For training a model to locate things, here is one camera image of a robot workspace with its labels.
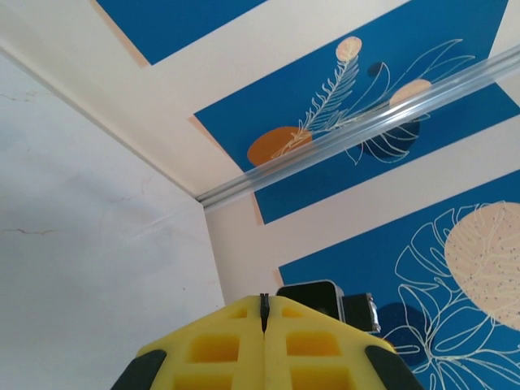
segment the watch face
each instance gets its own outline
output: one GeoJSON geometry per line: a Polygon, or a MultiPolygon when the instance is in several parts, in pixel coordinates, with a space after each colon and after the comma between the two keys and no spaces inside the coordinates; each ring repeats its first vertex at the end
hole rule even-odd
{"type": "Polygon", "coordinates": [[[292,299],[334,319],[342,320],[336,285],[330,281],[284,286],[278,290],[276,295],[292,299]]]}

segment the orange circle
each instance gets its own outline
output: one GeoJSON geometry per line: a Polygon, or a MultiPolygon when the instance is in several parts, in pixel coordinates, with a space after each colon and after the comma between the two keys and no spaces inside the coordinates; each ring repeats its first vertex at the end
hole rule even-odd
{"type": "Polygon", "coordinates": [[[247,158],[256,167],[295,150],[312,141],[312,134],[294,126],[275,128],[260,136],[247,151],[247,158]]]}

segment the clear plastic rod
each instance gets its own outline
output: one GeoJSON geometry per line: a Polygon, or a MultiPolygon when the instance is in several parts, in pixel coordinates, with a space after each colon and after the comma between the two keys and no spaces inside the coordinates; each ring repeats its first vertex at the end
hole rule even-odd
{"type": "Polygon", "coordinates": [[[238,197],[263,189],[312,167],[420,115],[446,106],[519,69],[520,45],[516,45],[502,54],[485,59],[447,77],[398,105],[385,106],[364,115],[357,121],[351,120],[345,126],[247,171],[244,175],[211,189],[196,199],[206,211],[213,210],[238,197]]]}

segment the transparent acrylic tube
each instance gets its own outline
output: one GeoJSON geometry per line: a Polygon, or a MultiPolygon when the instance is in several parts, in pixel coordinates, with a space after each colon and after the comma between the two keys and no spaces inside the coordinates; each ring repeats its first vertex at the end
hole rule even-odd
{"type": "Polygon", "coordinates": [[[485,59],[395,106],[386,106],[196,197],[206,211],[263,189],[520,70],[520,45],[485,59]]]}

